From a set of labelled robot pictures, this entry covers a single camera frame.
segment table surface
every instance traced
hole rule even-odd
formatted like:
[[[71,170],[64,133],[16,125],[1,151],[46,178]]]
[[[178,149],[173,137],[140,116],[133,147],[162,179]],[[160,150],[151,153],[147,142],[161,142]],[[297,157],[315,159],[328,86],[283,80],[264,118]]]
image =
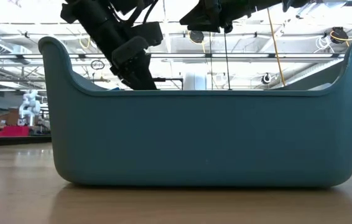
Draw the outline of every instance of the table surface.
[[[329,190],[83,188],[51,144],[0,147],[0,223],[352,223],[352,178]]]

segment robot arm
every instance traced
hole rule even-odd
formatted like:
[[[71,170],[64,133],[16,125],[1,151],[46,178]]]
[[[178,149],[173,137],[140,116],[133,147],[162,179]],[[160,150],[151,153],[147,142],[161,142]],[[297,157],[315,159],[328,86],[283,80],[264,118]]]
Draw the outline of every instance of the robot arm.
[[[265,9],[280,2],[284,11],[290,6],[303,6],[308,0],[200,0],[185,17],[181,25],[189,30],[225,32],[233,29],[232,21],[252,12]],[[149,71],[151,56],[146,54],[150,46],[162,42],[158,22],[146,22],[158,0],[66,0],[61,17],[68,23],[79,20],[93,41],[111,63],[111,71],[134,90],[156,90]],[[133,26],[143,9],[150,7],[144,22]],[[126,21],[123,14],[134,10]]]

